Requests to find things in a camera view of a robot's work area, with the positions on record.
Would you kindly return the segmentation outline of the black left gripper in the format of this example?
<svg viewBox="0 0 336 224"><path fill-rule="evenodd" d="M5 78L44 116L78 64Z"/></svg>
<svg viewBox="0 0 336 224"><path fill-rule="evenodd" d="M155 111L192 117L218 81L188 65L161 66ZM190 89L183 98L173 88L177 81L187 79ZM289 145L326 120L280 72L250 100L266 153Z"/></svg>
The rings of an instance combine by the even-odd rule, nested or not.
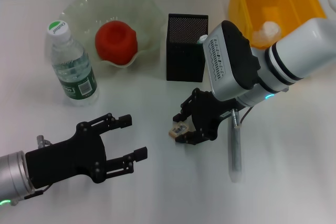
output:
<svg viewBox="0 0 336 224"><path fill-rule="evenodd" d="M38 189L77 175L89 176L99 184L109 178L132 174L134 163L147 159L147 147L107 160L100 136L131 125L131 115L116 119L111 113L79 123L70 139L25 154L30 181Z"/></svg>

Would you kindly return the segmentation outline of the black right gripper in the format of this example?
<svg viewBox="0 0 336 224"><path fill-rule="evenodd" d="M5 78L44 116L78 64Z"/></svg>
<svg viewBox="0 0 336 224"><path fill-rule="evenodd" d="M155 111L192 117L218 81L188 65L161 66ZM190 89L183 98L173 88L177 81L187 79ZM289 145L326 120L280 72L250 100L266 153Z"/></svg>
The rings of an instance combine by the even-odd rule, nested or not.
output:
<svg viewBox="0 0 336 224"><path fill-rule="evenodd" d="M178 136L175 142L197 145L217 139L218 127L231 116L232 109L240 111L242 105L236 99L220 101L211 92L194 89L191 96L181 104L180 113L173 116L173 122L184 122L192 116L195 131Z"/></svg>

